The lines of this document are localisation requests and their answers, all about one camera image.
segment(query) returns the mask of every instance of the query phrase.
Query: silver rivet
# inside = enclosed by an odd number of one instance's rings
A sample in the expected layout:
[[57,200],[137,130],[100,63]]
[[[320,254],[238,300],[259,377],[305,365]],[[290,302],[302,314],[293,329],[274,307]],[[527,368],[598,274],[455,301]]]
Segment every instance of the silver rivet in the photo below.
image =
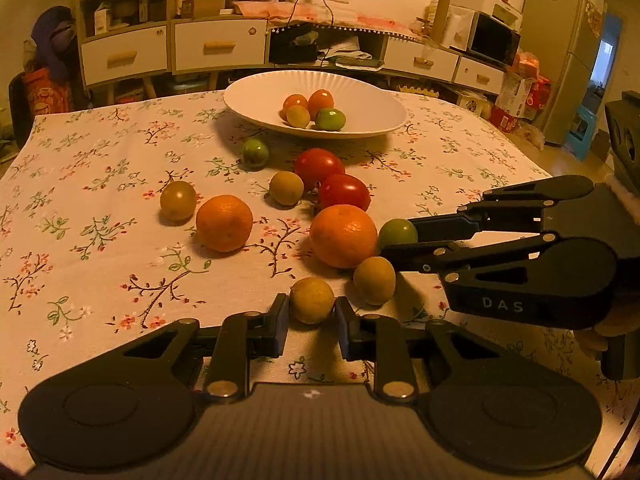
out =
[[213,397],[231,397],[238,392],[238,385],[231,381],[214,381],[207,386],[207,393]]
[[382,391],[386,396],[396,399],[404,399],[414,394],[414,387],[404,381],[391,381],[382,386]]

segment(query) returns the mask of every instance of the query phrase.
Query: drawer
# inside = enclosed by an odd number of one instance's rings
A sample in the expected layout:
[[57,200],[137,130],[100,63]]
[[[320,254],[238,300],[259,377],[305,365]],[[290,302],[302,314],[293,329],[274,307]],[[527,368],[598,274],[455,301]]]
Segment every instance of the drawer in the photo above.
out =
[[262,65],[266,20],[212,20],[175,25],[175,71]]
[[458,57],[439,48],[425,49],[421,43],[389,38],[386,44],[385,68],[451,81]]
[[471,86],[471,88],[477,88],[489,94],[499,94],[503,79],[504,72],[501,70],[461,57],[453,82]]
[[82,44],[87,86],[112,79],[167,70],[166,27],[123,32]]

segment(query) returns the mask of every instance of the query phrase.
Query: white plate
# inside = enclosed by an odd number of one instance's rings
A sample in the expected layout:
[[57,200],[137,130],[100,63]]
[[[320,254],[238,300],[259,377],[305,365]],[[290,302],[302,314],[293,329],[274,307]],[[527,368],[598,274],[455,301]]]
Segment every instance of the white plate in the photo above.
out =
[[[340,132],[286,124],[278,112],[292,94],[309,96],[319,89],[334,96],[335,108],[347,117]],[[263,72],[235,81],[225,90],[226,105],[247,121],[270,130],[314,139],[354,139],[391,132],[406,122],[404,105],[391,93],[350,77],[313,70]]]

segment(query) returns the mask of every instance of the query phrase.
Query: floral tablecloth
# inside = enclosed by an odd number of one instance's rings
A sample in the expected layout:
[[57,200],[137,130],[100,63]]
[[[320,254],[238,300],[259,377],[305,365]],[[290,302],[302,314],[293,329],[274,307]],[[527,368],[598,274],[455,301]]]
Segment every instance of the floral tablecloth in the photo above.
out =
[[[369,186],[378,227],[391,218],[453,212],[483,190],[547,176],[492,126],[433,98],[397,94],[409,121],[394,134],[318,142],[245,123],[225,109],[222,96],[205,92],[36,118],[0,180],[0,462],[20,472],[33,464],[17,426],[30,388],[172,320],[196,317],[212,326],[235,312],[266,311],[277,293],[309,275],[367,309],[345,277],[313,256],[310,203],[276,208],[265,197],[274,172],[290,170],[304,149],[337,153],[348,173]],[[246,172],[238,161],[249,136],[272,147],[269,166],[259,172]],[[162,221],[159,195],[178,179],[191,182],[200,201],[234,194],[248,203],[255,225],[242,251],[220,258],[194,241],[193,219],[182,226]],[[473,243],[519,236],[484,233]],[[402,322],[463,323],[581,381],[604,412],[588,467],[597,475],[610,462],[632,419],[638,384],[606,380],[571,333],[456,314],[437,277],[420,274],[400,276],[396,297],[379,312]],[[371,376],[369,364],[341,360],[331,322],[317,330],[293,324],[283,357],[252,365],[259,381]],[[635,432],[629,440],[616,463],[628,460]]]

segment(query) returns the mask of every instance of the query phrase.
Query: tangerine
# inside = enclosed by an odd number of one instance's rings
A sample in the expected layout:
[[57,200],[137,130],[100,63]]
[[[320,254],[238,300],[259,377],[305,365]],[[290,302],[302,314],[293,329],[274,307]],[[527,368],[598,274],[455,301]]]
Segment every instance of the tangerine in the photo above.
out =
[[249,206],[234,195],[219,195],[198,209],[198,239],[209,249],[228,253],[242,247],[254,227]]
[[350,204],[332,205],[311,222],[311,248],[331,267],[351,269],[373,256],[378,231],[362,209]]

